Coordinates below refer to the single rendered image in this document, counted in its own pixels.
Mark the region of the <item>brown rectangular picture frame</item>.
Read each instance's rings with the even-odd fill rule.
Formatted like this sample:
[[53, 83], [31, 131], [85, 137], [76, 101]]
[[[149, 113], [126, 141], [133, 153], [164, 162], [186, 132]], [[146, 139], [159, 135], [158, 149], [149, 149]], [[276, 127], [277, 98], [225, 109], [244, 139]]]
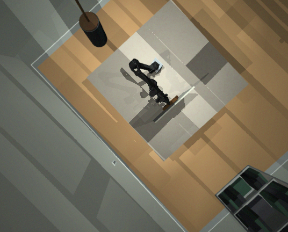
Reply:
[[[174, 97], [174, 98], [170, 101], [170, 105], [173, 104], [177, 99], [178, 99], [178, 96]], [[166, 105], [163, 107], [163, 110], [166, 110], [168, 107], [170, 107], [170, 105], [166, 104]]]

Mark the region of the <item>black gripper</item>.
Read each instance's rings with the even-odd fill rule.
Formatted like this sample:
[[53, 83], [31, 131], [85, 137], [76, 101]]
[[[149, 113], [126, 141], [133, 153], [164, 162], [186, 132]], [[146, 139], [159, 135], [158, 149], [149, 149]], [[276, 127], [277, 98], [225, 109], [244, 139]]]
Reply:
[[168, 94], [164, 94], [163, 91], [160, 91], [157, 96], [160, 97], [160, 100], [159, 102], [165, 102], [167, 103], [168, 105], [170, 105], [170, 101], [169, 101], [169, 98], [168, 98]]

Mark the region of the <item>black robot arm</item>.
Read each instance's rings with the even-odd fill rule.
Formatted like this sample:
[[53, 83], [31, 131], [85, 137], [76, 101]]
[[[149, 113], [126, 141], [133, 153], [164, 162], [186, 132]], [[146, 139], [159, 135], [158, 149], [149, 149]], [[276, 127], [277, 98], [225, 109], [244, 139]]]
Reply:
[[[140, 69], [148, 70], [148, 72], [150, 74], [152, 74], [159, 67], [159, 64], [157, 62], [154, 62], [149, 66], [149, 65], [140, 63], [137, 59], [133, 59], [129, 63], [129, 67], [130, 67], [131, 71], [135, 73], [136, 76], [140, 77], [143, 81], [145, 81], [148, 84], [149, 95], [151, 97], [154, 97], [156, 94], [158, 94], [161, 91], [157, 86], [157, 81], [154, 79], [150, 79], [148, 76], [146, 76], [140, 70]], [[135, 71], [134, 69], [137, 69], [137, 71]]]

